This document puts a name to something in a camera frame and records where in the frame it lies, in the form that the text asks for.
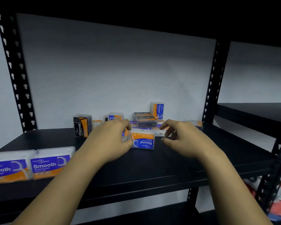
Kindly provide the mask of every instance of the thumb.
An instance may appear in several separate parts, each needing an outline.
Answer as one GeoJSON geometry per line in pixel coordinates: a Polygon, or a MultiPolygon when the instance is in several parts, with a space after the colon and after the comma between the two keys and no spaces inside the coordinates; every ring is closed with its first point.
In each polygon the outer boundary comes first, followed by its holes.
{"type": "Polygon", "coordinates": [[[172,149],[175,149],[176,148],[176,144],[177,144],[177,140],[171,140],[171,139],[168,139],[168,138],[165,138],[163,137],[161,139],[161,141],[166,145],[166,146],[169,146],[171,147],[172,149]]]}
{"type": "Polygon", "coordinates": [[[126,142],[122,142],[122,148],[125,152],[127,152],[133,145],[133,140],[129,139],[126,142]]]}

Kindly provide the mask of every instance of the right hand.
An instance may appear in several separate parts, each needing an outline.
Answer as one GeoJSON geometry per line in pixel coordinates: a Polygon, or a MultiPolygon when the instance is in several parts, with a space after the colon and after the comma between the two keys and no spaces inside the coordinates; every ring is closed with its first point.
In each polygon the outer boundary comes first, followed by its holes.
{"type": "Polygon", "coordinates": [[[162,138],[161,141],[183,156],[201,159],[204,155],[222,152],[207,135],[190,122],[168,119],[160,129],[163,130],[168,126],[165,137],[173,133],[172,140],[162,138]]]}

